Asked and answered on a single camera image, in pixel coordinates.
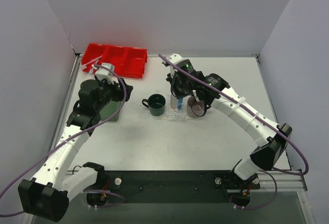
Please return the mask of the blue toothpaste tube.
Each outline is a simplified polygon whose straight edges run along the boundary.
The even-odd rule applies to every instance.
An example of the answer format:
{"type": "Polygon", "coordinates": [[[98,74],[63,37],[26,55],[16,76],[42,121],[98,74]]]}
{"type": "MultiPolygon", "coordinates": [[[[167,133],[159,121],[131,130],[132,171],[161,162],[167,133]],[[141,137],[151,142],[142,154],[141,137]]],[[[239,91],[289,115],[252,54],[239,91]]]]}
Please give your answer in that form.
{"type": "Polygon", "coordinates": [[[183,104],[183,98],[177,99],[177,109],[178,110],[182,109],[182,104],[183,104]]]}

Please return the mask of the purple ceramic mug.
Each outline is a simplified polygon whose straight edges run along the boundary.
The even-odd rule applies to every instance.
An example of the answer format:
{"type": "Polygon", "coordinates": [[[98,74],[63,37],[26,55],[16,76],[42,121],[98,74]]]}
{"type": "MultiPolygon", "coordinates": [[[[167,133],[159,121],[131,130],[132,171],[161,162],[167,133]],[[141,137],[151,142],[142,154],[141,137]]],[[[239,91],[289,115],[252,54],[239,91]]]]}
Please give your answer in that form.
{"type": "Polygon", "coordinates": [[[191,118],[203,117],[206,114],[206,108],[203,101],[197,101],[193,96],[187,100],[187,115],[191,118]]]}

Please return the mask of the dark green mug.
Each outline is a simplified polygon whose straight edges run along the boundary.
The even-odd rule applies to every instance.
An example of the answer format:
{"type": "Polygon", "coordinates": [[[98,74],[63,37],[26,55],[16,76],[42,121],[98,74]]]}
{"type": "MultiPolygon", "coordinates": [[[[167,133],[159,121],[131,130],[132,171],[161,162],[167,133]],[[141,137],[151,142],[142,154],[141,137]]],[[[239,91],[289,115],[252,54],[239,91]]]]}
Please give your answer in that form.
{"type": "Polygon", "coordinates": [[[161,116],[165,112],[166,99],[163,95],[153,94],[147,99],[143,99],[141,103],[153,116],[161,116]]]}

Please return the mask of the clear textured holder box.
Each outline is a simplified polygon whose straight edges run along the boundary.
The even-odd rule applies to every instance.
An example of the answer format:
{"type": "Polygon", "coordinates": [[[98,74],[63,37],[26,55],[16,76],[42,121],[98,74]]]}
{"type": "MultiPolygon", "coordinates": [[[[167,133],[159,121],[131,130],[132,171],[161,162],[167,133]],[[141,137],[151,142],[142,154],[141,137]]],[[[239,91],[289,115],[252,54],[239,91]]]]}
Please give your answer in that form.
{"type": "Polygon", "coordinates": [[[178,113],[187,114],[187,100],[188,100],[187,97],[183,98],[183,104],[182,104],[181,110],[172,109],[170,106],[170,95],[167,95],[166,96],[166,109],[165,109],[164,114],[178,114],[178,113]]]}

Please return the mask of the white toothpaste tube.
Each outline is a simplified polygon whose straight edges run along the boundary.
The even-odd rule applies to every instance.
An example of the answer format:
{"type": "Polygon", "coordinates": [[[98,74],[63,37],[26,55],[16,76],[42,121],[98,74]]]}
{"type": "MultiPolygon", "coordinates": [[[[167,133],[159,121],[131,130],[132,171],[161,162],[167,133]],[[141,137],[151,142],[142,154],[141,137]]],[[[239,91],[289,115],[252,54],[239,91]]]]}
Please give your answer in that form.
{"type": "Polygon", "coordinates": [[[177,105],[178,105],[178,99],[173,95],[171,94],[170,95],[170,106],[172,109],[177,109],[177,105]]]}

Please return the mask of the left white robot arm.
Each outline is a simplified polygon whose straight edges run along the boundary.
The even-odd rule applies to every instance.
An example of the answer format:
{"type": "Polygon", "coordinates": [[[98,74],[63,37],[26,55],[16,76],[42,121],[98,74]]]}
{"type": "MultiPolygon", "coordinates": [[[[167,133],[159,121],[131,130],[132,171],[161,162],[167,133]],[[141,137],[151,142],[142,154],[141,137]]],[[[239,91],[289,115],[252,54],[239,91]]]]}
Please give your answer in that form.
{"type": "Polygon", "coordinates": [[[106,185],[104,166],[87,162],[66,178],[66,172],[82,145],[91,137],[101,121],[100,112],[109,102],[128,101],[133,87],[124,79],[109,82],[90,79],[81,83],[79,99],[66,122],[62,137],[54,151],[30,180],[18,186],[23,211],[58,222],[65,215],[69,202],[88,187],[106,185]]]}

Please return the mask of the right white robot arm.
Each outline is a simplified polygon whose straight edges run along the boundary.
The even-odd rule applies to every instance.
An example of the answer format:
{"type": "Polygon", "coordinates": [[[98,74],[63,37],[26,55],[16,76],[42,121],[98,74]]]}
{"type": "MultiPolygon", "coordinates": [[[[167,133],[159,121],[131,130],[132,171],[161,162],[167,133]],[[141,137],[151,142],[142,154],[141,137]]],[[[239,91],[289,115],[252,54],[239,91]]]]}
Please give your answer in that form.
{"type": "Polygon", "coordinates": [[[215,73],[207,76],[196,71],[188,59],[178,54],[165,58],[170,67],[166,80],[171,85],[171,94],[177,98],[193,96],[206,108],[215,108],[240,126],[256,143],[256,149],[240,160],[232,172],[246,181],[259,170],[271,170],[286,149],[286,138],[292,128],[267,119],[238,95],[222,77],[215,73]]]}

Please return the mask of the green metal tray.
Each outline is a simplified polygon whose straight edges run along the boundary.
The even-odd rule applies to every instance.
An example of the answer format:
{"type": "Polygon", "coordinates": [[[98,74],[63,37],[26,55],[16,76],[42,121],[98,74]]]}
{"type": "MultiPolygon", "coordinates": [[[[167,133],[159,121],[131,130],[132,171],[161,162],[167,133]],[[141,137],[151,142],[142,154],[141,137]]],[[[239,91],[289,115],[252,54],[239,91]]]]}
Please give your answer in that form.
{"type": "Polygon", "coordinates": [[[100,117],[101,121],[104,121],[111,117],[114,112],[117,111],[117,109],[120,107],[120,102],[110,101],[107,106],[103,107],[103,109],[100,111],[100,117]]]}

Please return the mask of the pink white toothbrush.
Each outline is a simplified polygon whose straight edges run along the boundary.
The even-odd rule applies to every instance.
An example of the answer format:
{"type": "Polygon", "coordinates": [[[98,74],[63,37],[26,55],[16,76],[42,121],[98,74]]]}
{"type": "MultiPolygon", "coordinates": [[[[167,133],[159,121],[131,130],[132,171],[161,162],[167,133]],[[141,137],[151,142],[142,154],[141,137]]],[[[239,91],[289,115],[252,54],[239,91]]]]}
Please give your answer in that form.
{"type": "Polygon", "coordinates": [[[102,58],[102,55],[100,55],[99,57],[96,57],[96,58],[90,60],[89,62],[87,62],[87,63],[85,63],[85,64],[82,64],[82,65],[81,65],[81,69],[82,69],[82,70],[86,69],[87,66],[88,66],[89,64],[94,63],[94,62],[97,62],[97,61],[99,61],[101,58],[102,58]]]}

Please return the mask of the clear textured oval tray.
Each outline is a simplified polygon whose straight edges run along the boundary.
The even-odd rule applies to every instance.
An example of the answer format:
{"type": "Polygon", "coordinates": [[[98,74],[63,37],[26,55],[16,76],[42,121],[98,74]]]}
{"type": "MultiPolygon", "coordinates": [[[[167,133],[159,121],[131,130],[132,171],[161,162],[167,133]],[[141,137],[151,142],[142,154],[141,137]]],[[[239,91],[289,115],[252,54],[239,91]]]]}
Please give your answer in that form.
{"type": "Polygon", "coordinates": [[[161,116],[154,116],[152,114],[149,114],[149,117],[155,120],[195,120],[197,118],[190,117],[187,114],[178,113],[178,114],[163,114],[161,116]]]}

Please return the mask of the red divided plastic bin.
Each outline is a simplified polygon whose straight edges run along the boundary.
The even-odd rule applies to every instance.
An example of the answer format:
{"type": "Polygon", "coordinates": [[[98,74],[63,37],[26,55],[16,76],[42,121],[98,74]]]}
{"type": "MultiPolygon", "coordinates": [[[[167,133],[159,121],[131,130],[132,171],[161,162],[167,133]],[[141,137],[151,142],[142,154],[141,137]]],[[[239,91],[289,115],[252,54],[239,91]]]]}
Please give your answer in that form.
{"type": "Polygon", "coordinates": [[[99,57],[102,58],[87,66],[83,72],[89,72],[92,64],[110,63],[115,66],[115,73],[123,78],[141,79],[148,60],[146,49],[121,47],[114,45],[90,43],[82,57],[81,65],[99,57]]]}

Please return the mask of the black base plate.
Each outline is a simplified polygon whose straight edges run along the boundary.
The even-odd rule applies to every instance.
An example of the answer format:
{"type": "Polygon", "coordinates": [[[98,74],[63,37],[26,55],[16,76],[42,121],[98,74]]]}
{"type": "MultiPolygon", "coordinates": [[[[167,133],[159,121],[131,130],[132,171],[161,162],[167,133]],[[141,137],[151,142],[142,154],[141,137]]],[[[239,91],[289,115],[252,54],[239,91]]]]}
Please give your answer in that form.
{"type": "Polygon", "coordinates": [[[120,203],[250,202],[250,190],[260,189],[258,175],[246,181],[229,170],[105,171],[86,195],[91,206],[120,203]]]}

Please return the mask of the aluminium frame rail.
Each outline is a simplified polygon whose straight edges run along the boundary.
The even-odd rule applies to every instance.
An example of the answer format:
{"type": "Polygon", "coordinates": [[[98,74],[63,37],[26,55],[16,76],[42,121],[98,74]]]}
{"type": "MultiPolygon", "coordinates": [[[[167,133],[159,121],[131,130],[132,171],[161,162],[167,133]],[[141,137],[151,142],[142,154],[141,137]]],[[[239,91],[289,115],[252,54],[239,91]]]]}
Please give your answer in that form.
{"type": "MultiPolygon", "coordinates": [[[[277,190],[278,188],[282,188],[283,191],[290,191],[290,190],[305,188],[305,186],[303,184],[303,180],[300,176],[284,175],[284,174],[281,174],[281,173],[278,173],[275,171],[261,172],[257,175],[258,175],[259,184],[260,184],[260,189],[258,189],[258,190],[261,190],[261,189],[277,190]]],[[[82,192],[91,193],[91,192],[93,192],[93,190],[86,188],[82,192]]]]}

